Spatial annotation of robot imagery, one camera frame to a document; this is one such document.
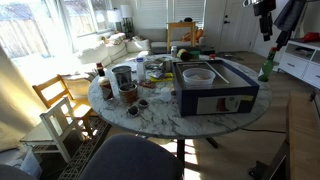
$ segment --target cup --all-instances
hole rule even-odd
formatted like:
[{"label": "cup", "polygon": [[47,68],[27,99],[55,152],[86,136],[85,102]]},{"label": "cup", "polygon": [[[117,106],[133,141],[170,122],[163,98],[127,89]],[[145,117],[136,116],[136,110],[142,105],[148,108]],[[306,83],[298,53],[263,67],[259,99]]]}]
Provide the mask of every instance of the cup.
[{"label": "cup", "polygon": [[164,87],[160,90],[161,92],[161,100],[164,102],[168,102],[171,100],[171,91],[170,88]]},{"label": "cup", "polygon": [[118,66],[112,69],[112,73],[116,78],[118,87],[122,85],[130,84],[131,79],[131,67],[130,66]]},{"label": "cup", "polygon": [[138,99],[138,86],[135,84],[124,84],[119,88],[120,99],[124,103],[132,103]]}]

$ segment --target green bottle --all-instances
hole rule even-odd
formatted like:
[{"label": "green bottle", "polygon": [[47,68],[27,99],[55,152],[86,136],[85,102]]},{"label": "green bottle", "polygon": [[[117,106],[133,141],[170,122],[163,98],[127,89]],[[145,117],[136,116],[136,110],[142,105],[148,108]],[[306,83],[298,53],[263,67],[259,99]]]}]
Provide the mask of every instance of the green bottle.
[{"label": "green bottle", "polygon": [[273,59],[276,55],[277,48],[272,47],[269,51],[269,55],[267,58],[267,61],[263,63],[260,73],[258,75],[258,80],[262,82],[268,82],[269,76],[271,75],[272,69],[273,69]]}]

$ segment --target round marble table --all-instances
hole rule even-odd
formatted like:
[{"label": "round marble table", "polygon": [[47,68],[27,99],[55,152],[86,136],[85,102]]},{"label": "round marble table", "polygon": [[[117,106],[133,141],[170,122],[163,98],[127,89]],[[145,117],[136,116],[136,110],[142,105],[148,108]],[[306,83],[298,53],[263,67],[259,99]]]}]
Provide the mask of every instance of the round marble table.
[{"label": "round marble table", "polygon": [[[154,60],[159,57],[171,59],[168,55],[148,56],[147,59]],[[200,59],[208,59],[208,57],[200,56]],[[137,104],[138,101],[133,104],[121,102],[118,87],[111,72],[113,67],[108,68],[106,74],[111,80],[114,99],[108,101],[102,98],[102,92],[97,82],[98,77],[91,82],[88,99],[92,109],[102,119],[112,125],[139,135],[184,140],[208,138],[231,133],[257,121],[270,106],[272,92],[268,83],[257,80],[257,73],[252,69],[229,60],[223,59],[223,61],[239,69],[260,85],[256,101],[250,113],[181,117],[175,97],[172,97],[169,102],[160,100],[160,89],[162,87],[173,88],[173,83],[170,81],[156,83],[155,89],[139,86],[139,99],[147,100],[149,106],[145,109],[140,108],[140,114],[137,117],[129,117],[126,114],[126,110],[131,105]],[[132,71],[136,70],[136,63],[133,60],[115,66],[121,65],[129,65],[132,67]],[[136,79],[136,73],[132,73],[132,77]]]}]

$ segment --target window blind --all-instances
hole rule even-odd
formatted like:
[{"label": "window blind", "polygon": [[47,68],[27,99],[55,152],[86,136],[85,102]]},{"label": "window blind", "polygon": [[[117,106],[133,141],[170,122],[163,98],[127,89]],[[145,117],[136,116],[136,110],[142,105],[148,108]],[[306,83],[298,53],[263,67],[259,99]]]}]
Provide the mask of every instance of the window blind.
[{"label": "window blind", "polygon": [[166,28],[166,0],[136,0],[140,28]]},{"label": "window blind", "polygon": [[205,0],[174,0],[173,19],[175,22],[191,17],[199,28],[203,28]]}]

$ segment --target fence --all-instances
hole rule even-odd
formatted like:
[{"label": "fence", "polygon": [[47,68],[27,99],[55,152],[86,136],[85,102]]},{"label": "fence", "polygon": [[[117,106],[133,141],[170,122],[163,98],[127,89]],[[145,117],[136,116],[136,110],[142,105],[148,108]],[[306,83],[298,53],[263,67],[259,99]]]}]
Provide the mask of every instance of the fence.
[{"label": "fence", "polygon": [[[93,31],[90,21],[88,16],[71,17],[72,25],[81,27],[76,29],[82,32]],[[0,21],[0,44],[11,59],[30,54],[51,56],[48,40],[59,38],[52,27],[50,18]]]}]

